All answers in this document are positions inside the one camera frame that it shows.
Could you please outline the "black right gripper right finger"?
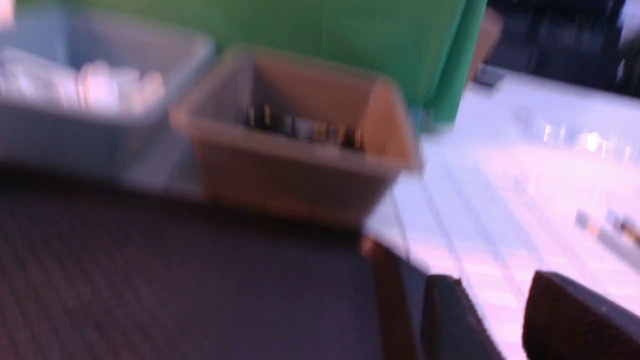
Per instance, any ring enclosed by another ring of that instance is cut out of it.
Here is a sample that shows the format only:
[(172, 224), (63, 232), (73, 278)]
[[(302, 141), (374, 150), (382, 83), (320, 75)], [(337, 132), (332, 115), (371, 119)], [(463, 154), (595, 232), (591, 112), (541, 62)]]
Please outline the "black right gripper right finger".
[(637, 360), (637, 314), (568, 276), (535, 272), (522, 330), (530, 360)]

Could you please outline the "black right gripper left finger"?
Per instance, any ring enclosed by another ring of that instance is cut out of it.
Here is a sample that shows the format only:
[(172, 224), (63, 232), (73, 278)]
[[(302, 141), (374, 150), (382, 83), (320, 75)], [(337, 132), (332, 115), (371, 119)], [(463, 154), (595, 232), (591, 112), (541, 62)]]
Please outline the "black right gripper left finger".
[(462, 281), (428, 275), (422, 308), (422, 351), (427, 360), (503, 360)]

